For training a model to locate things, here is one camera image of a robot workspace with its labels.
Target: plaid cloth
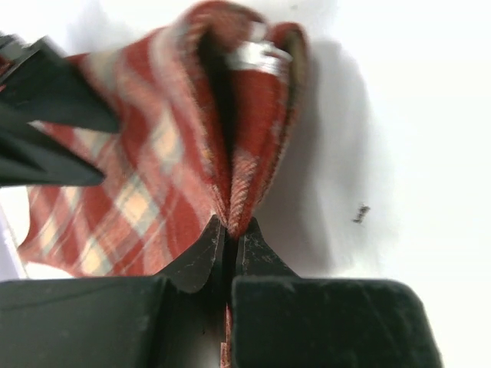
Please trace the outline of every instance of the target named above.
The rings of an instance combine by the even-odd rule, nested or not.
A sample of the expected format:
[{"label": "plaid cloth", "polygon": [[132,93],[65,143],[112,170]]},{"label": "plaid cloth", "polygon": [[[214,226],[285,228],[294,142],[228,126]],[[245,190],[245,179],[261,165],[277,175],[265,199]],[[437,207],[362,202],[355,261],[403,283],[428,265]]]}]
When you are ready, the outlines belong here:
[{"label": "plaid cloth", "polygon": [[123,49],[72,57],[115,109],[117,135],[43,123],[107,178],[97,187],[31,187],[24,261],[74,276],[154,274],[217,214],[247,228],[297,120],[306,48],[296,24],[265,26],[287,51],[284,75],[231,70],[224,54],[257,37],[264,19],[228,2],[194,6]]}]

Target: fabric fold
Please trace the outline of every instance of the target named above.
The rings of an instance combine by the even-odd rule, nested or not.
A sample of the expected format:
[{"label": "fabric fold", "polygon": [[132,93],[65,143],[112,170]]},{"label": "fabric fold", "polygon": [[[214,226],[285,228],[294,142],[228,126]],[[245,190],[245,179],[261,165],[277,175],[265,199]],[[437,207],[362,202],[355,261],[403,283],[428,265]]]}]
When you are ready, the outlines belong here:
[{"label": "fabric fold", "polygon": [[[231,57],[247,44],[289,57],[278,57],[278,70],[237,67]],[[259,57],[277,57],[268,52]],[[125,48],[71,61],[117,112],[121,131],[40,126],[106,179],[29,188],[22,259],[74,276],[154,274],[212,215],[239,237],[298,119],[308,66],[303,30],[211,1]]]}]

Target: black clamp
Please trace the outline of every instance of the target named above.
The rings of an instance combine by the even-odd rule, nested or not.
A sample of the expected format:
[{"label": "black clamp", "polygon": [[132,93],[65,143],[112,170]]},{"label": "black clamp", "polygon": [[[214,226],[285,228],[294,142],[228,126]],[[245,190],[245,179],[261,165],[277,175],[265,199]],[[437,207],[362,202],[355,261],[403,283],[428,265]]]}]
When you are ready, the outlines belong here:
[{"label": "black clamp", "polygon": [[2,365],[218,368],[227,304],[234,368],[441,367],[408,287],[302,279],[255,219],[233,241],[216,217],[152,277],[0,284]]},{"label": "black clamp", "polygon": [[47,38],[0,34],[0,186],[97,185],[104,174],[29,123],[116,133],[114,112]]}]

